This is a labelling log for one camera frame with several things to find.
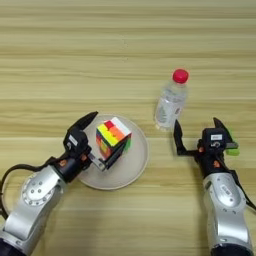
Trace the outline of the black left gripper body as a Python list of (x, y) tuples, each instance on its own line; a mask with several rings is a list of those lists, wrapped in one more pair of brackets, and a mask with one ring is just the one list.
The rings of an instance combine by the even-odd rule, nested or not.
[(97, 158), (92, 152), (85, 151), (78, 155), (72, 155), (69, 151), (54, 159), (52, 166), (65, 183), (72, 182), (82, 171), (94, 164), (100, 171), (106, 169), (103, 159)]

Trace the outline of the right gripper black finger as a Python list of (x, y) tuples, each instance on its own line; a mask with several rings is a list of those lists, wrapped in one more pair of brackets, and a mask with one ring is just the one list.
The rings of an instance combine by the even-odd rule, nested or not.
[(174, 136), (177, 151), (186, 152), (186, 148), (182, 141), (182, 136), (183, 136), (182, 129), (178, 121), (175, 121), (173, 136)]
[(229, 130), (226, 126), (216, 117), (213, 118), (214, 124), (216, 128), (221, 128), (224, 130), (225, 138), (226, 138), (226, 146), (227, 147), (237, 147), (238, 144), (233, 140)]

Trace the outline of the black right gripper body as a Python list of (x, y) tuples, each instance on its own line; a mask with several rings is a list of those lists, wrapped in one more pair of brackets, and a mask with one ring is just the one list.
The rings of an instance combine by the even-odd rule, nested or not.
[(237, 149), (236, 142), (224, 143), (219, 147), (212, 147), (203, 139), (199, 139), (195, 150), (187, 150), (182, 140), (176, 141), (177, 154), (180, 156), (191, 156), (201, 169), (202, 176), (206, 178), (210, 174), (228, 173), (229, 169), (224, 163), (224, 151), (226, 149)]

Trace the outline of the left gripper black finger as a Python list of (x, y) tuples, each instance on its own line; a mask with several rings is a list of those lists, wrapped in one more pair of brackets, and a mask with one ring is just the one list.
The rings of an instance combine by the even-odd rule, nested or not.
[(106, 160), (100, 161), (101, 163), (100, 169), (102, 171), (108, 170), (123, 154), (123, 151), (126, 146), (126, 142), (127, 142), (126, 139), (124, 139), (122, 142), (119, 142), (118, 145), (114, 148), (113, 152), (110, 154), (110, 156)]
[(81, 117), (79, 120), (75, 122), (74, 127), (80, 131), (84, 130), (87, 126), (89, 126), (92, 123), (92, 121), (95, 119), (97, 115), (97, 111), (86, 114), (85, 116)]

